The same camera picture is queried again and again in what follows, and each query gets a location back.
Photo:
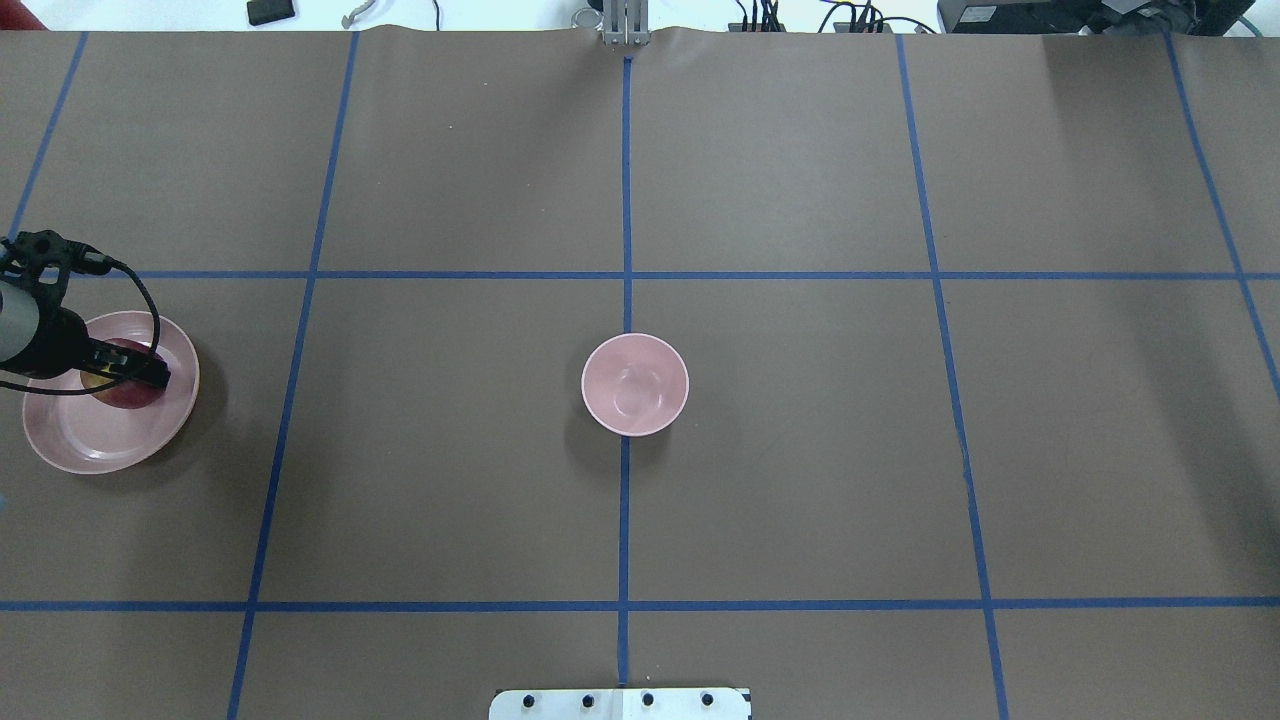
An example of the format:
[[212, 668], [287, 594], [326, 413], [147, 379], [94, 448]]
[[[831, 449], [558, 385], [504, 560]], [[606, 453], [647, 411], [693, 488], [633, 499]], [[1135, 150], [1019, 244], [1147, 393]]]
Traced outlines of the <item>red apple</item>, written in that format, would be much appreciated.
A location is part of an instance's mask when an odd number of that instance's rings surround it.
[[[127, 338], [110, 338], [106, 340], [108, 343], [115, 345], [118, 347], [129, 348], [137, 352], [146, 354], [150, 351], [147, 345], [142, 345], [133, 340]], [[90, 372], [81, 372], [79, 380], [84, 389], [96, 388], [109, 383], [109, 379], [104, 375], [97, 375]], [[164, 388], [151, 386], [142, 380], [128, 380], [113, 389], [106, 389], [104, 392], [93, 393], [92, 397], [101, 404], [106, 404], [111, 407], [119, 407], [124, 410], [134, 410], [146, 407], [150, 404], [157, 401], [165, 393]]]

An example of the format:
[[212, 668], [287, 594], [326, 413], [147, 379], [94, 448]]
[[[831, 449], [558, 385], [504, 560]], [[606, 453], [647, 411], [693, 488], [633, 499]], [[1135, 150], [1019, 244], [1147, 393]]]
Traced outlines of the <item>pink bowl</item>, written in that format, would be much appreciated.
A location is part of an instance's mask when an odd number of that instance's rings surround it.
[[690, 396], [684, 356], [648, 333], [608, 338], [586, 357], [580, 393], [590, 416], [617, 436], [654, 436], [671, 427]]

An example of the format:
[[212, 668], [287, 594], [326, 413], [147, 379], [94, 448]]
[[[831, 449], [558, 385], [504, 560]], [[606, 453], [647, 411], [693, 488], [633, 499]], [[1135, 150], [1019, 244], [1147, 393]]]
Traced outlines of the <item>small black square pad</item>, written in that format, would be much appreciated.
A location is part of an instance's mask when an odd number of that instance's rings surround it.
[[296, 17], [292, 0], [248, 0], [244, 3], [244, 12], [250, 27], [253, 28]]

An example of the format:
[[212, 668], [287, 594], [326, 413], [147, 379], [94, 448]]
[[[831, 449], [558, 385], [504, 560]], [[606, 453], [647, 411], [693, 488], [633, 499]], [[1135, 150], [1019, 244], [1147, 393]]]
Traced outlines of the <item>black electronics box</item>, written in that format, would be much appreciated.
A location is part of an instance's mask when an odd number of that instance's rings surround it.
[[948, 35], [1221, 37], [1253, 1], [937, 1]]

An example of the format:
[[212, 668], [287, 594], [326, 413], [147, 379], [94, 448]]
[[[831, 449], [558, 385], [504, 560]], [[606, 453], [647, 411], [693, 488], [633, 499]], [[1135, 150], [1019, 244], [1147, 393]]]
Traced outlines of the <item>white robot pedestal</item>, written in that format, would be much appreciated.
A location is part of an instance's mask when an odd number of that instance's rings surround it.
[[750, 691], [731, 687], [512, 689], [489, 719], [751, 719]]

